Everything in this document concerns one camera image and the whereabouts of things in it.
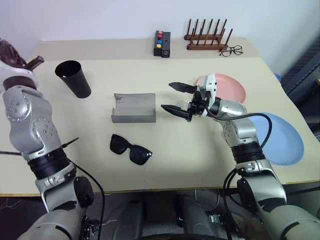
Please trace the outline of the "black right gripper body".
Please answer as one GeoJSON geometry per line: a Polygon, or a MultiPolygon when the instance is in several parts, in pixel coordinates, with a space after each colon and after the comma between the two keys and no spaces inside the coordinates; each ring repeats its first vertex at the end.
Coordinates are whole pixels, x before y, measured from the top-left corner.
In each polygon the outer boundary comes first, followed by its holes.
{"type": "Polygon", "coordinates": [[[212,99],[211,92],[205,89],[200,89],[199,86],[193,87],[193,97],[188,104],[187,112],[188,117],[202,115],[209,106],[210,100],[212,99]]]}

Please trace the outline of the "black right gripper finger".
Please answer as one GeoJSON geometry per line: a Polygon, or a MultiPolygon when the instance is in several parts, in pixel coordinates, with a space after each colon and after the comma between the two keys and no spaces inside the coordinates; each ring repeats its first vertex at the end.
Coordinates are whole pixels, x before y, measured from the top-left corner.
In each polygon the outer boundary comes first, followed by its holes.
{"type": "Polygon", "coordinates": [[[189,110],[183,110],[182,108],[175,105],[162,104],[161,107],[168,113],[185,119],[187,122],[192,120],[193,114],[189,110]]]}
{"type": "Polygon", "coordinates": [[[196,86],[189,85],[182,82],[171,82],[168,84],[171,88],[174,90],[181,92],[181,93],[188,93],[188,94],[194,94],[194,92],[197,90],[196,86]]]}

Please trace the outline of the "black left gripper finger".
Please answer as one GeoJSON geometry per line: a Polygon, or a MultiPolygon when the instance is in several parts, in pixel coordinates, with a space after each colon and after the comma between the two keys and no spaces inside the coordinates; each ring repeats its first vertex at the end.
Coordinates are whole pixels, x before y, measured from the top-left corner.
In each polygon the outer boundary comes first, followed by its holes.
{"type": "Polygon", "coordinates": [[[23,68],[26,61],[19,55],[18,51],[6,40],[0,39],[0,60],[14,68],[23,68]]]}
{"type": "Polygon", "coordinates": [[[24,66],[24,68],[29,71],[33,71],[35,68],[37,68],[39,65],[41,65],[44,62],[45,62],[44,58],[38,55],[34,59],[32,59],[30,62],[28,62],[24,66]]]}

